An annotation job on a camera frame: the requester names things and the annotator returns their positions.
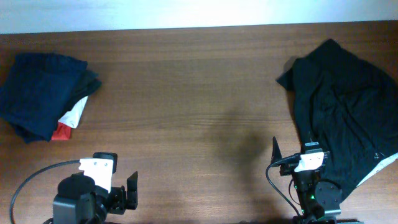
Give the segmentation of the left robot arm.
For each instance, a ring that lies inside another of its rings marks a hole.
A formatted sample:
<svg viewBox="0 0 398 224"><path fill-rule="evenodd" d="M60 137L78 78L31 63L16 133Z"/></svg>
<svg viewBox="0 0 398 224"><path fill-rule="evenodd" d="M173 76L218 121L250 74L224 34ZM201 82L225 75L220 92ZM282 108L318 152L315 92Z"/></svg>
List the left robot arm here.
<svg viewBox="0 0 398 224"><path fill-rule="evenodd" d="M105 223L109 214L122 215L126 210L135 210L138 172L127 178L126 186L113 187L117 161L118 155L109 152L96 152L92 157L80 159L80 172L59 183L52 204L53 217L45 222Z"/></svg>

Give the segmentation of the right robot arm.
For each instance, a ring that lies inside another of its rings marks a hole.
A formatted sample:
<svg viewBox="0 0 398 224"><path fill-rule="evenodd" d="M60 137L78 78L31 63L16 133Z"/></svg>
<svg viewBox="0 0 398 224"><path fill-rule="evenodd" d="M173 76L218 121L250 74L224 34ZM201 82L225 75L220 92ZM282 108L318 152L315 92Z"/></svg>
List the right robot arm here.
<svg viewBox="0 0 398 224"><path fill-rule="evenodd" d="M294 209L293 223L336 223L341 213L342 189L330 180L321 178L330 153L318 142L304 144L303 151L283 157L276 138L272 138L271 163L266 169L266 178L276 192ZM291 176L300 210L271 181L269 169L278 167L281 176Z"/></svg>

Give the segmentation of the navy blue shirt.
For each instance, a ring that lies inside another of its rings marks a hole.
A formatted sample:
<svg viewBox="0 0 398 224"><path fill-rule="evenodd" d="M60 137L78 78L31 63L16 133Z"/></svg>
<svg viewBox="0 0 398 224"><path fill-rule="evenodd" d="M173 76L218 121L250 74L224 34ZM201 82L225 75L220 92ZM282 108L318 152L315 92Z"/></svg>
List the navy blue shirt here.
<svg viewBox="0 0 398 224"><path fill-rule="evenodd" d="M17 54L1 87L1 118L25 143L49 141L88 63L59 54Z"/></svg>

